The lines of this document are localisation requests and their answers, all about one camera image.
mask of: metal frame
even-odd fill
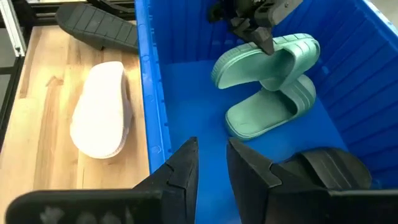
[[[0,109],[0,151],[7,131],[12,105],[14,104],[16,90],[24,65],[25,53],[29,47],[32,28],[34,26],[57,25],[55,13],[62,4],[66,3],[69,2],[29,4],[26,0],[0,0],[0,10],[2,14],[2,17],[0,17],[0,28],[7,28],[16,55],[13,67],[0,68],[0,75],[11,75],[6,95]],[[110,3],[116,4],[116,8],[127,7],[132,9],[128,12],[113,12],[116,16],[127,21],[136,19],[134,0],[111,1]]]

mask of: mint green slide sandal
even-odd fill
[[[220,88],[260,81],[270,91],[294,81],[318,60],[320,47],[309,34],[274,38],[275,53],[266,55],[254,43],[225,52],[216,62],[211,78]]]
[[[307,112],[315,102],[315,87],[301,75],[278,91],[261,88],[256,94],[231,107],[225,116],[233,136],[249,140]]]

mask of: black rubber slide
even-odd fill
[[[101,9],[83,3],[62,4],[55,19],[62,30],[98,50],[138,52],[137,27]]]

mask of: wooden table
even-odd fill
[[[113,60],[124,64],[133,120],[116,157],[92,159],[73,145],[69,125],[90,68]],[[131,188],[148,175],[139,57],[35,27],[0,153],[0,223],[9,203],[32,190]]]

